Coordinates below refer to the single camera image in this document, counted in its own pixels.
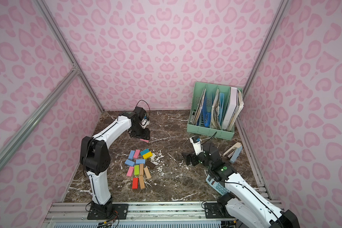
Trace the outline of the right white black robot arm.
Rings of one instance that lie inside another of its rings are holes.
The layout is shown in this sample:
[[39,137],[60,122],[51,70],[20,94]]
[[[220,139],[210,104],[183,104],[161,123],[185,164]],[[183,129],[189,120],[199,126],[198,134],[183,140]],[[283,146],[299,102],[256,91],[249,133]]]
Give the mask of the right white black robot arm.
[[182,153],[187,165],[203,165],[209,176],[227,189],[219,198],[219,215],[235,217],[249,228],[298,228],[297,216],[282,210],[252,188],[230,164],[224,162],[215,144],[191,137],[192,153]]

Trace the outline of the teal block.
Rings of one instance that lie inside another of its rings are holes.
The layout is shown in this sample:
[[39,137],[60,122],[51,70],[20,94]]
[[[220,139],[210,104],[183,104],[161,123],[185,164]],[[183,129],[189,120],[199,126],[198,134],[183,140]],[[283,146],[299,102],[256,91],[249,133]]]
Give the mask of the teal block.
[[143,151],[140,152],[140,155],[143,156],[143,155],[145,155],[145,154],[147,154],[147,153],[149,153],[149,152],[150,152],[149,149],[145,149],[145,150],[143,150]]

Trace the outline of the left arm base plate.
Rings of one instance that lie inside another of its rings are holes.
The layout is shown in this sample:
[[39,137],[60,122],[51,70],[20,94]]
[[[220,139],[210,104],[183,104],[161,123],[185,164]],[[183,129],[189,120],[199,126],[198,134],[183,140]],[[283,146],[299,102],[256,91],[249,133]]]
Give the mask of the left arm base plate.
[[128,208],[128,204],[110,203],[98,205],[91,202],[87,220],[113,220],[114,218],[124,220],[127,217]]

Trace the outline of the yellow block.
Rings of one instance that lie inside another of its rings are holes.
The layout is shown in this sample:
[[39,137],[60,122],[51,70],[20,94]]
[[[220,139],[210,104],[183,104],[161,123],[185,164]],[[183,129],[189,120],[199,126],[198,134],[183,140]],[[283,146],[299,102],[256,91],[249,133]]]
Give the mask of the yellow block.
[[153,156],[153,153],[152,153],[152,152],[148,152],[148,153],[142,155],[142,157],[143,157],[145,160],[151,158],[152,156]]

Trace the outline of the blue block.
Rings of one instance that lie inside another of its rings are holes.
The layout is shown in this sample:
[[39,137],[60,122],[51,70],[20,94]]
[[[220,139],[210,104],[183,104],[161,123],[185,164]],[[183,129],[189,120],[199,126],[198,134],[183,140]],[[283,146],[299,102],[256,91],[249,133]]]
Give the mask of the blue block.
[[135,166],[135,162],[132,161],[132,160],[129,160],[129,159],[127,159],[124,163],[125,163],[126,165],[128,165],[128,166],[131,166],[131,167],[134,167],[134,166]]
[[140,164],[145,164],[146,160],[145,159],[136,159],[135,164],[140,165]]
[[131,150],[129,156],[128,156],[128,160],[132,160],[134,158],[135,155],[135,150]]

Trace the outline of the wooden block tilted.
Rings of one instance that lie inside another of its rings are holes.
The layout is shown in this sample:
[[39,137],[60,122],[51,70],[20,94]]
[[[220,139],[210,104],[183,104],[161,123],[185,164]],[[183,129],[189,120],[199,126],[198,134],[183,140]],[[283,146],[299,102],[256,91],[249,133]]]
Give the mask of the wooden block tilted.
[[145,167],[143,169],[143,171],[144,171],[144,174],[145,174],[146,178],[147,179],[151,179],[151,174],[150,174],[150,171],[149,171],[148,167]]

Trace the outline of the wooden block bottom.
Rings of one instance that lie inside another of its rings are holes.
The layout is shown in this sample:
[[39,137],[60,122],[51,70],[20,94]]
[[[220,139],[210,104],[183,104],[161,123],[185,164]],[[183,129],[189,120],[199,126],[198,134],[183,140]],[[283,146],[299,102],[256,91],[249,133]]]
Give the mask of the wooden block bottom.
[[145,189],[145,182],[144,182],[143,175],[139,176],[139,185],[140,185],[140,189]]

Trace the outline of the aluminium mounting rail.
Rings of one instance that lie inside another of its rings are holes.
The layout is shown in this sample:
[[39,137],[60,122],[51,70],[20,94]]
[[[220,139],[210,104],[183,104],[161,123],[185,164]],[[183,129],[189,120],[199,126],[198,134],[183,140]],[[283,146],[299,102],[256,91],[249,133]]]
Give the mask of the aluminium mounting rail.
[[[167,202],[114,202],[128,204],[128,214],[121,222],[162,222],[162,221],[224,221],[249,219],[253,225],[258,224],[257,216],[247,206],[232,199],[229,215],[232,218],[206,218],[201,201],[167,201]],[[87,203],[54,203],[45,217],[44,227],[54,227],[60,223],[66,225],[101,222],[101,220],[87,220],[90,205]]]

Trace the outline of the dark brown block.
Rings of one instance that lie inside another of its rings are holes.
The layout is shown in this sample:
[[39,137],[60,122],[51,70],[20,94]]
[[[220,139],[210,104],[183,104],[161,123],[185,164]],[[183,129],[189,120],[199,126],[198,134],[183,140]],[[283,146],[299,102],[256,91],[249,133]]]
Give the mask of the dark brown block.
[[146,161],[145,165],[150,169],[154,169],[156,167],[156,165],[151,161]]

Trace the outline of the red block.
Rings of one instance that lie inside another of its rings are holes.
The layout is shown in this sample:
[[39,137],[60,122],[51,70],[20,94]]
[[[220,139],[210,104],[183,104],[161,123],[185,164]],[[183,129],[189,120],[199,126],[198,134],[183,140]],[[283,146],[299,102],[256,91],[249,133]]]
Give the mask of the red block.
[[136,190],[136,189],[138,189],[138,187],[139,187],[139,178],[133,178],[132,189]]

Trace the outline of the white binder folder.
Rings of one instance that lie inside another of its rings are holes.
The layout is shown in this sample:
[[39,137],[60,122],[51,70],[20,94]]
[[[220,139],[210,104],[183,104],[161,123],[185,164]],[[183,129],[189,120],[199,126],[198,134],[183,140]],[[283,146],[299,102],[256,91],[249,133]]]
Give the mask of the white binder folder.
[[234,116],[235,110],[238,106],[238,89],[235,87],[230,88],[230,97],[229,97],[229,103],[228,107],[226,109],[223,123],[222,123],[222,129],[227,130],[230,122]]

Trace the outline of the wooden block upright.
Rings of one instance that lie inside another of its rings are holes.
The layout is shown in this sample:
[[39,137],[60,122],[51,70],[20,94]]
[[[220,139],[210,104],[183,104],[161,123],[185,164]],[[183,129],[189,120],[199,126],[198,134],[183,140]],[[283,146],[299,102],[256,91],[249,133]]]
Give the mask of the wooden block upright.
[[139,175],[140,175],[140,176],[143,176],[143,175],[144,175],[144,164],[143,164],[143,163],[141,163],[141,164],[139,165]]

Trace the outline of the beige blue stapler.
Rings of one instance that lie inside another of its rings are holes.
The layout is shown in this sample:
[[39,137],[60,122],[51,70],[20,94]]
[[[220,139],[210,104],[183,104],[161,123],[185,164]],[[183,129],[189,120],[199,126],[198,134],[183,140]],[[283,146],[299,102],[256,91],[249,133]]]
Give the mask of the beige blue stapler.
[[231,164],[235,163],[240,153],[242,152],[243,146],[240,142],[235,143],[231,146],[225,153],[222,154],[222,157],[228,158]]

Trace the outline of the light blue calculator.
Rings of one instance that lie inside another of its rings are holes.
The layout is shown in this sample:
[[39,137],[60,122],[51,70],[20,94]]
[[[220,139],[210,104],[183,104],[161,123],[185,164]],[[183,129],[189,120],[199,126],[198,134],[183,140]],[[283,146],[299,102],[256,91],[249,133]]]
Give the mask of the light blue calculator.
[[211,186],[215,191],[217,191],[220,195],[225,195],[229,192],[222,184],[215,181],[210,175],[207,176],[206,182],[209,186]]

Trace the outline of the blue mesh folder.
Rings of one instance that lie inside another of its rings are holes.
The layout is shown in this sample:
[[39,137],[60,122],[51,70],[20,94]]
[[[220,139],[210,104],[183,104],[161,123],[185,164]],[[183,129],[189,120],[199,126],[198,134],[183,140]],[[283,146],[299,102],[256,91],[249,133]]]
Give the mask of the blue mesh folder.
[[211,113],[207,110],[207,95],[204,96],[203,106],[201,109],[199,126],[210,127]]

